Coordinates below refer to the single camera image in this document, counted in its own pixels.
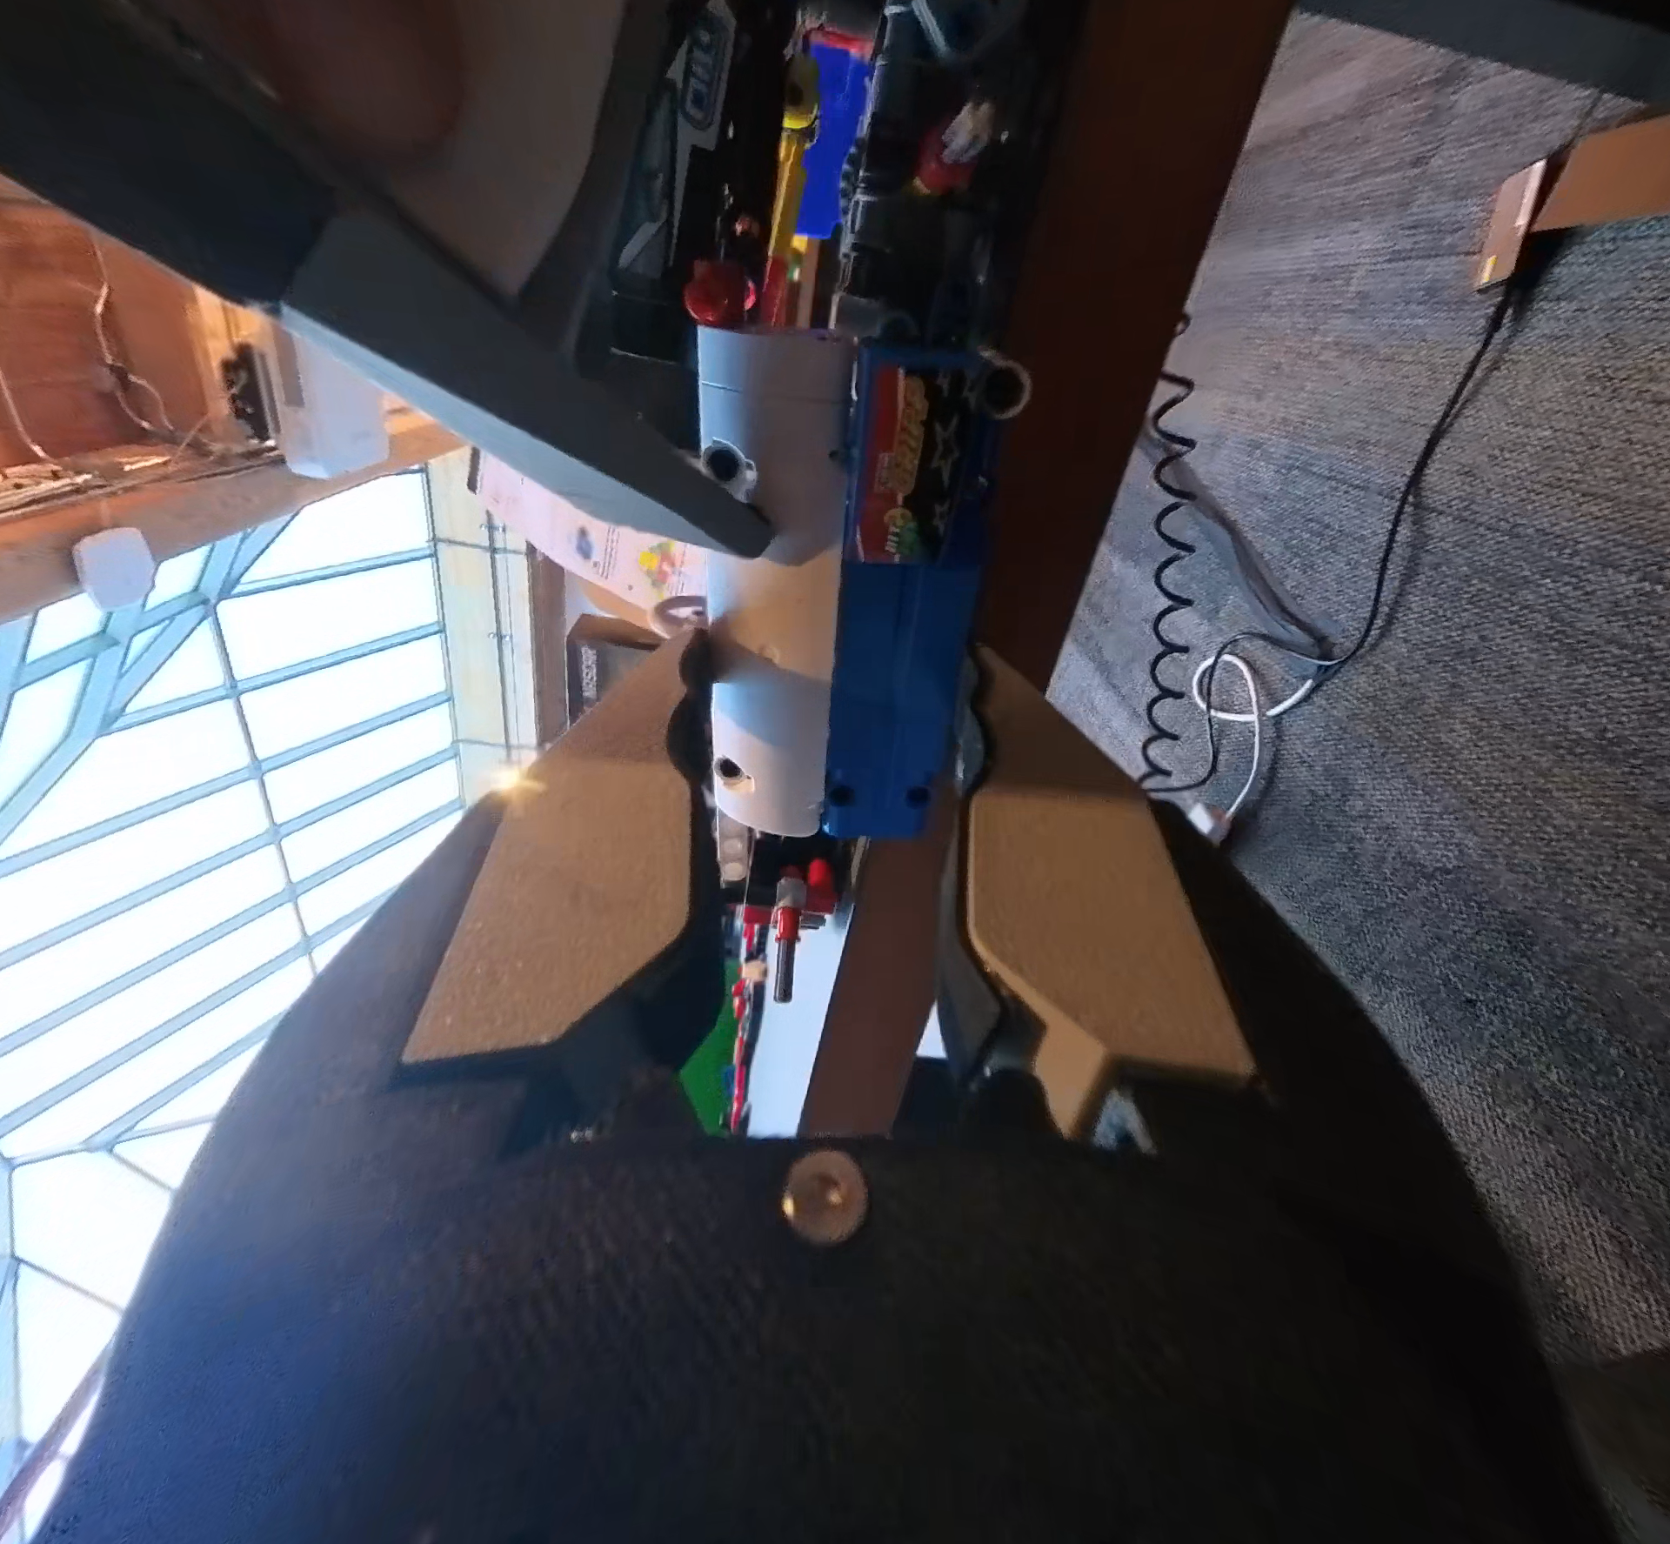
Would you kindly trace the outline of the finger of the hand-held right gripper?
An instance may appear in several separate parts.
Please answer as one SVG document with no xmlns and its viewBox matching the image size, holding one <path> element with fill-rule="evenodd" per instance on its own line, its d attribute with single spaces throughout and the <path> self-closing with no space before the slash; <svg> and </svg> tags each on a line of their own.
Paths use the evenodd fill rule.
<svg viewBox="0 0 1670 1544">
<path fill-rule="evenodd" d="M 757 558 L 774 539 L 605 388 L 411 226 L 367 209 L 287 207 L 282 324 L 583 512 Z"/>
<path fill-rule="evenodd" d="M 397 166 L 393 202 L 503 296 L 518 294 L 581 197 L 611 94 L 642 106 L 673 0 L 449 0 L 456 115 Z"/>
</svg>

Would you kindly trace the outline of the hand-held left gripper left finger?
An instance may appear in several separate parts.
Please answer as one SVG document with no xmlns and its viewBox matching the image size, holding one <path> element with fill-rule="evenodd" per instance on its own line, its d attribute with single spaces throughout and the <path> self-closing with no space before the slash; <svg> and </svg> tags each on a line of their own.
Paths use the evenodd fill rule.
<svg viewBox="0 0 1670 1544">
<path fill-rule="evenodd" d="M 581 1108 L 677 1078 L 718 1019 L 711 658 L 664 640 L 511 798 L 402 1052 L 553 1077 Z"/>
</svg>

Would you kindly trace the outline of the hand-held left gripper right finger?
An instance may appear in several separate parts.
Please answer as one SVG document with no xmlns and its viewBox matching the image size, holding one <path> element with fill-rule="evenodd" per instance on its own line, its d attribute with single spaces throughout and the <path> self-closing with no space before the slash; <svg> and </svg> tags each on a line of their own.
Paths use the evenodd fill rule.
<svg viewBox="0 0 1670 1544">
<path fill-rule="evenodd" d="M 1246 1096 L 1254 1054 L 1146 793 L 992 649 L 972 651 L 943 955 L 976 1075 L 1094 1136 L 1139 1084 Z"/>
</svg>

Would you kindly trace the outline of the blue and white brick assembly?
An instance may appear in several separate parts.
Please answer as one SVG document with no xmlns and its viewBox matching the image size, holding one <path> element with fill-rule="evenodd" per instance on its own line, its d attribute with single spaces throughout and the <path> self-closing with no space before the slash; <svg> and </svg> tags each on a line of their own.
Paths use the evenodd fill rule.
<svg viewBox="0 0 1670 1544">
<path fill-rule="evenodd" d="M 833 331 L 698 336 L 703 470 L 771 541 L 710 558 L 720 812 L 788 842 L 908 842 L 952 760 L 1002 428 L 1033 379 L 990 348 Z"/>
</svg>

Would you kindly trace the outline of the printed instruction sheet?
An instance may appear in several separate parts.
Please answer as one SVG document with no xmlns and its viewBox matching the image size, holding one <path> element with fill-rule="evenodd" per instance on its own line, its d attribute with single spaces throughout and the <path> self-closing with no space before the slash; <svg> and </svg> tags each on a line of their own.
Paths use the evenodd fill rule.
<svg viewBox="0 0 1670 1544">
<path fill-rule="evenodd" d="M 497 524 L 560 569 L 598 614 L 649 630 L 668 600 L 706 595 L 706 555 L 699 548 L 602 524 L 482 451 L 471 456 L 470 491 Z"/>
</svg>

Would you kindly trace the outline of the green plastic bin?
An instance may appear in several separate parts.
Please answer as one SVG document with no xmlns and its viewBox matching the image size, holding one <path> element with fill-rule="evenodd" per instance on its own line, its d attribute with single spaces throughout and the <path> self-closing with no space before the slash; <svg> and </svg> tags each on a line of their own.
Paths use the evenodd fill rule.
<svg viewBox="0 0 1670 1544">
<path fill-rule="evenodd" d="M 682 1094 L 699 1129 L 710 1137 L 729 1137 L 734 1131 L 739 1040 L 745 1038 L 750 1012 L 750 988 L 741 983 L 741 962 L 736 957 L 724 962 L 722 979 L 720 1012 L 678 1071 Z"/>
</svg>

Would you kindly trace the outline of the large paned window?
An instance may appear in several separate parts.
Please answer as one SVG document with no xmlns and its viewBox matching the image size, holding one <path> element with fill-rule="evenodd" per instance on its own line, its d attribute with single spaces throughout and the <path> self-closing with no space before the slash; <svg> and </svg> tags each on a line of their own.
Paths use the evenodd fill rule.
<svg viewBox="0 0 1670 1544">
<path fill-rule="evenodd" d="M 464 807 L 433 485 L 3 626 L 3 1482 L 282 1014 Z"/>
</svg>

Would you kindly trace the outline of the brown cardboard box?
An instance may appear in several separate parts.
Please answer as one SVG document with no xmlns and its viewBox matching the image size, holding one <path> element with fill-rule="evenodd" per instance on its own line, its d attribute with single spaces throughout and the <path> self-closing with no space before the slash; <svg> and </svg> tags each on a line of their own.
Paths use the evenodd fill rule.
<svg viewBox="0 0 1670 1544">
<path fill-rule="evenodd" d="M 1508 286 L 1539 235 L 1668 216 L 1668 112 L 1576 138 L 1496 190 L 1472 289 Z"/>
</svg>

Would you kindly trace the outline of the white wall box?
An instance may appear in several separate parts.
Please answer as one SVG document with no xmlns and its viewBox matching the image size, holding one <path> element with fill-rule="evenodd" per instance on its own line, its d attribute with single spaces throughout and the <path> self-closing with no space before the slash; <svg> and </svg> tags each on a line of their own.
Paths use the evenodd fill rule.
<svg viewBox="0 0 1670 1544">
<path fill-rule="evenodd" d="M 80 538 L 71 546 L 71 565 L 80 592 L 104 614 L 144 607 L 155 592 L 157 557 L 146 534 L 132 525 Z"/>
<path fill-rule="evenodd" d="M 386 463 L 384 397 L 336 355 L 289 329 L 270 331 L 277 444 L 284 465 L 308 480 L 334 480 Z"/>
</svg>

